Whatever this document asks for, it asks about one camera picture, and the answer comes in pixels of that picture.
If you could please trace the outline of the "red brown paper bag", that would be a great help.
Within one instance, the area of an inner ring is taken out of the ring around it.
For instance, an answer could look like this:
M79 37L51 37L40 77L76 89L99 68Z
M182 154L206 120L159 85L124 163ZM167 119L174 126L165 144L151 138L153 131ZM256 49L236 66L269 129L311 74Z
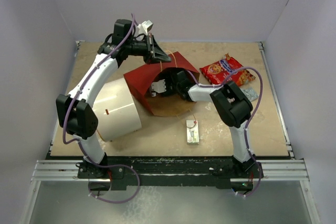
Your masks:
M154 116L179 116L195 105L178 90L194 85L200 73L178 51L169 56L171 62L143 65L124 74L131 94Z

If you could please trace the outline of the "red cookie snack bag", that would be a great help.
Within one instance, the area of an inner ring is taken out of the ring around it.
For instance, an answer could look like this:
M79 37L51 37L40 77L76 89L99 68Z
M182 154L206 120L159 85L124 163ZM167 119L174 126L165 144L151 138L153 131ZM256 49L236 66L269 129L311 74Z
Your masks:
M226 54L221 60L201 67L199 70L210 84L222 84L228 75L230 75L234 70L242 67L243 65L234 57ZM248 70L243 69L232 75L228 80L234 81L240 87L254 81L255 79L256 77L254 75L252 75Z

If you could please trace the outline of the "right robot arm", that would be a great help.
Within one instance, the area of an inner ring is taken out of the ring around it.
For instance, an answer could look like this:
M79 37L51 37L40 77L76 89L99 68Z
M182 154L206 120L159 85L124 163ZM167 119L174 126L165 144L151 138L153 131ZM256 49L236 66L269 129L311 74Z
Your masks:
M238 177L250 174L255 164L248 132L253 106L238 85L229 81L216 88L201 87L191 81L185 70L171 71L160 79L164 80L164 96L178 94L185 101L213 103L220 119L230 129L234 148L234 173Z

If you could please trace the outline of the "silver foil packet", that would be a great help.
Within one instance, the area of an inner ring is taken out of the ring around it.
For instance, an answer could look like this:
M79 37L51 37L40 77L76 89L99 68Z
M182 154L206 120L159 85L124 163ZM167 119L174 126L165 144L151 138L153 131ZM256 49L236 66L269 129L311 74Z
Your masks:
M253 88L241 89L243 94L248 98L250 102L255 101L259 98L259 95Z

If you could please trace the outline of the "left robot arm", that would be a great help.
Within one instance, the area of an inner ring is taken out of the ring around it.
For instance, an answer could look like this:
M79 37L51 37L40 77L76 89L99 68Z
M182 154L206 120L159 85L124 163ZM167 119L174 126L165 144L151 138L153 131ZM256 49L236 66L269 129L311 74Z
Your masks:
M138 24L134 19L118 19L85 76L67 95L60 94L56 99L63 143L78 143L96 178L107 174L108 165L103 162L106 154L96 135L98 118L92 107L107 79L128 56L141 56L146 64L171 62L150 33L152 26L150 20Z

